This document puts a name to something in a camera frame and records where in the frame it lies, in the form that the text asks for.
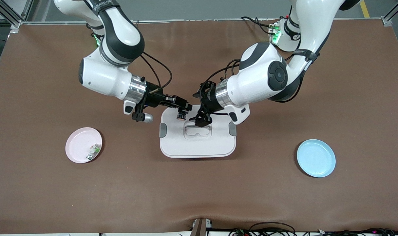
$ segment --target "table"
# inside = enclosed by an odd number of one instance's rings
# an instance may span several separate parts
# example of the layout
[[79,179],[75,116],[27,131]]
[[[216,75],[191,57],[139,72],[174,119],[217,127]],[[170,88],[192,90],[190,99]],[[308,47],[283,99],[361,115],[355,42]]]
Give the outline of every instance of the table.
[[[166,88],[191,97],[211,73],[267,36],[250,22],[139,25],[145,51],[172,69]],[[22,25],[0,60],[0,233],[163,232],[198,217],[214,227],[280,221],[296,230],[398,229],[398,42],[381,20],[334,21],[321,56],[290,103],[251,104],[229,157],[173,160],[159,117],[136,123],[122,102],[82,87],[95,49],[84,25]],[[166,71],[153,64],[166,80]],[[130,71],[154,81],[142,60]],[[67,137],[93,127],[102,153],[65,155]],[[337,164],[326,178],[297,167],[296,149],[320,139]]]

